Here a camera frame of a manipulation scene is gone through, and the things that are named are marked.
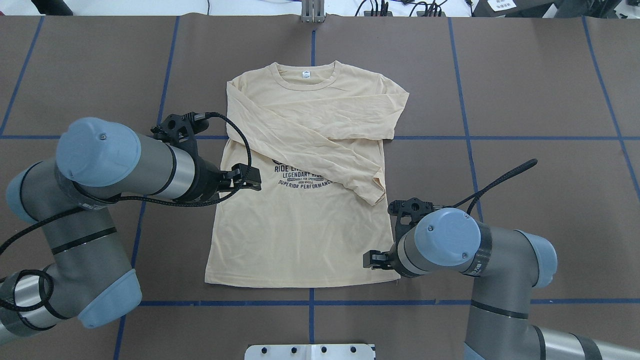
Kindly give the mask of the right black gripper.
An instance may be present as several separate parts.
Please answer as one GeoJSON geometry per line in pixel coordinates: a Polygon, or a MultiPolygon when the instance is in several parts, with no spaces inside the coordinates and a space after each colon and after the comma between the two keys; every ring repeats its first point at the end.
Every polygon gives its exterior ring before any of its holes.
{"type": "Polygon", "coordinates": [[[394,243],[387,251],[369,250],[363,254],[363,268],[383,271],[394,271],[403,278],[415,278],[416,274],[411,272],[402,264],[398,253],[398,244],[394,243]]]}

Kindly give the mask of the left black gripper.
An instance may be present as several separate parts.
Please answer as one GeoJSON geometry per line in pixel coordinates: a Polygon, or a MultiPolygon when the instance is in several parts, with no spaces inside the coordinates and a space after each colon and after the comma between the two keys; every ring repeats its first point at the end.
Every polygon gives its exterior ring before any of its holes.
{"type": "Polygon", "coordinates": [[[221,193],[231,196],[239,190],[262,190],[259,169],[247,164],[234,164],[226,172],[198,156],[195,158],[194,170],[193,182],[187,191],[188,203],[221,201],[221,193]]]}

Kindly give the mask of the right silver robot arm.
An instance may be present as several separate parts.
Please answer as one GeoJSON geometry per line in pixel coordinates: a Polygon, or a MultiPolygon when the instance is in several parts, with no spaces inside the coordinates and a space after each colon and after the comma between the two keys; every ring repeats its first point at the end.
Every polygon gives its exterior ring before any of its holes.
{"type": "Polygon", "coordinates": [[[388,207],[397,219],[387,251],[363,267],[417,278],[454,271],[473,278],[463,345],[466,360],[637,360],[636,349],[530,322],[531,297],[552,281],[558,256],[544,237],[492,227],[464,210],[412,198],[388,207]]]}

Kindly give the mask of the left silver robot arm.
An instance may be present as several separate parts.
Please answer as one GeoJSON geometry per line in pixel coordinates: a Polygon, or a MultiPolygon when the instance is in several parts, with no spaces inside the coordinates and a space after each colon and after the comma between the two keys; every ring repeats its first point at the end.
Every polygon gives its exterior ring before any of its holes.
{"type": "Polygon", "coordinates": [[[35,162],[7,186],[9,209],[29,224],[1,245],[41,229],[54,258],[1,281],[1,343],[29,338],[76,318],[94,329],[142,301],[137,272],[109,207],[140,201],[165,207],[217,205],[242,189],[260,191],[261,175],[245,164],[220,170],[199,155],[196,136],[224,120],[247,153],[249,139],[219,112],[170,114],[150,136],[96,117],[69,125],[55,157],[35,162]]]}

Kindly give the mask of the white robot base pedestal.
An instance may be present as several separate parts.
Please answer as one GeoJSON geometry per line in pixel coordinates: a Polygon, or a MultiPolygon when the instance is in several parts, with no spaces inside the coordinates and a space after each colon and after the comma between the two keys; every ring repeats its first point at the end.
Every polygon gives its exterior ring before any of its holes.
{"type": "Polygon", "coordinates": [[[245,360],[375,360],[376,348],[365,343],[256,344],[245,360]]]}

